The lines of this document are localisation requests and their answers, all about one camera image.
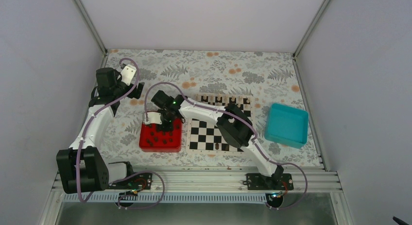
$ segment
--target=black chess square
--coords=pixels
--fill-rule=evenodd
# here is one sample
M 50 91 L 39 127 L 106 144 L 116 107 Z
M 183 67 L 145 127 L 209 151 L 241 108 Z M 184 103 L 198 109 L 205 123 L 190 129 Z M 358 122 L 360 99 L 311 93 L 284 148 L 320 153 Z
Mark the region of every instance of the black chess square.
M 206 150 L 213 151 L 213 143 L 206 143 Z
M 198 142 L 205 142 L 206 141 L 206 135 L 199 135 L 197 141 Z
M 206 128 L 206 135 L 214 135 L 215 129 L 212 128 Z
M 214 136 L 213 141 L 215 143 L 221 143 L 222 142 L 222 136 Z
M 189 149 L 191 149 L 191 150 L 197 150 L 197 142 L 191 141 L 191 142 L 190 142 Z
M 229 144 L 222 143 L 222 151 L 229 151 Z
M 199 121 L 199 128 L 206 128 L 207 123 L 206 121 Z
M 251 112 L 251 111 L 243 111 L 243 113 L 244 113 L 247 117 L 252 117 L 252 112 Z
M 192 127 L 191 134 L 199 134 L 199 128 Z
M 200 97 L 200 101 L 201 101 L 201 102 L 207 102 L 208 100 L 209 100 L 209 97 L 208 97 L 208 96 L 202 95 L 202 96 Z

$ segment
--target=red tray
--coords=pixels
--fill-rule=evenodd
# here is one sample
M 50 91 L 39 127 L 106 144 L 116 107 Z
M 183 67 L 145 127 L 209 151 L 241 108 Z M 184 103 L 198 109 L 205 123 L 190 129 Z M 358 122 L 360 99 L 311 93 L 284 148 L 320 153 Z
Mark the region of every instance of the red tray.
M 142 124 L 139 141 L 139 146 L 142 151 L 179 152 L 182 148 L 182 121 L 175 119 L 173 121 L 173 127 L 174 129 L 171 132 L 158 132 L 156 131 L 155 124 Z

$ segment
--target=teal bin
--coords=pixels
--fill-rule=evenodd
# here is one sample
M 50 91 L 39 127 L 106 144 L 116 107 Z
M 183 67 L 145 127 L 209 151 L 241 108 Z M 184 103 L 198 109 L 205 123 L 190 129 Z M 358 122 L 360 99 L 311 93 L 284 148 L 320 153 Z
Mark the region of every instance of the teal bin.
M 308 112 L 273 104 L 268 114 L 265 139 L 300 149 L 308 141 Z

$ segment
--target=white wall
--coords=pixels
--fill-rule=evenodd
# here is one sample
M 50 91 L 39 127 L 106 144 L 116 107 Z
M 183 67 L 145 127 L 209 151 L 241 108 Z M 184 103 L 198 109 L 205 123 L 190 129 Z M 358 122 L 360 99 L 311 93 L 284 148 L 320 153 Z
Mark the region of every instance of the white wall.
M 72 0 L 0 0 L 1 224 L 39 221 L 102 60 Z
M 294 52 L 323 0 L 82 0 L 107 48 Z
M 412 0 L 333 0 L 299 56 L 360 225 L 412 224 Z

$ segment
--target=metal frame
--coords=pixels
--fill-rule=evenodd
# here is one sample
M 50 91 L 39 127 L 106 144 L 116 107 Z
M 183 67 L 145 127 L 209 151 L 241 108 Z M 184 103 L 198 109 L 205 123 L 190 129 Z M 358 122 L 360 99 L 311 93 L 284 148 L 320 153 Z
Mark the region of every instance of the metal frame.
M 167 192 L 178 193 L 272 193 L 273 190 L 247 190 L 242 182 L 247 173 L 258 173 L 256 167 L 159 167 L 134 166 L 134 171 L 151 170 L 157 172 L 165 181 Z M 318 168 L 303 168 L 308 178 L 308 192 L 342 192 L 336 172 L 325 172 Z M 284 173 L 292 174 L 294 190 L 290 193 L 303 192 L 304 177 L 294 167 L 285 167 Z M 62 191 L 58 175 L 52 191 Z M 105 190 L 106 192 L 123 192 L 124 190 Z M 147 192 L 162 192 L 162 185 L 157 176 L 153 176 L 152 189 Z
M 109 58 L 109 53 L 106 52 L 106 53 L 104 54 L 102 63 L 100 64 L 100 68 L 106 67 L 106 63 L 107 63 L 108 58 Z
M 343 192 L 331 192 L 330 199 L 332 200 L 333 210 L 335 211 L 338 225 L 353 225 L 353 220 L 350 216 L 349 207 Z
M 65 193 L 62 191 L 51 191 L 40 218 L 40 225 L 54 225 L 59 215 Z
M 77 6 L 77 8 L 80 11 L 80 14 L 83 17 L 83 20 L 85 21 L 87 27 L 89 28 L 90 32 L 93 35 L 94 40 L 96 41 L 97 45 L 99 46 L 100 51 L 102 51 L 103 54 L 106 54 L 107 48 L 104 46 L 102 39 L 100 38 L 96 28 L 93 25 L 93 22 L 91 21 L 89 15 L 87 14 L 86 8 L 82 3 L 82 0 L 73 0 L 74 4 Z
M 295 58 L 300 54 L 303 46 L 306 44 L 306 41 L 309 39 L 309 36 L 312 34 L 312 32 L 315 29 L 316 25 L 318 24 L 320 18 L 322 17 L 323 13 L 325 12 L 325 9 L 330 4 L 330 1 L 331 0 L 323 0 L 321 6 L 319 7 L 318 12 L 316 13 L 315 17 L 313 18 L 312 22 L 310 23 L 308 29 L 306 30 L 305 34 L 303 35 L 302 39 L 300 40 L 300 43 L 297 46 L 296 51 L 293 54 Z
M 303 83 L 303 80 L 302 80 L 302 77 L 301 77 L 301 74 L 300 74 L 300 71 L 299 71 L 299 67 L 298 67 L 297 62 L 296 62 L 295 59 L 293 60 L 293 66 L 295 68 L 296 78 L 297 78 L 297 81 L 298 81 L 298 84 L 299 84 L 299 87 L 300 87 L 300 92 L 302 93 L 303 104 L 305 105 L 305 109 L 309 113 L 309 125 L 311 127 L 311 131 L 312 131 L 312 135 L 313 135 L 313 141 L 315 142 L 316 151 L 319 154 L 321 165 L 324 166 L 325 171 L 328 171 L 330 169 L 329 161 L 328 161 L 327 156 L 325 155 L 325 153 L 322 150 L 323 145 L 322 145 L 322 143 L 319 139 L 319 135 L 316 131 L 317 126 L 316 126 L 316 123 L 314 122 L 314 118 L 313 118 L 313 115 L 312 115 L 312 112 L 311 112 L 312 109 L 311 109 L 311 106 L 310 106 L 309 101 L 308 101 L 308 95 L 305 91 L 305 85 Z

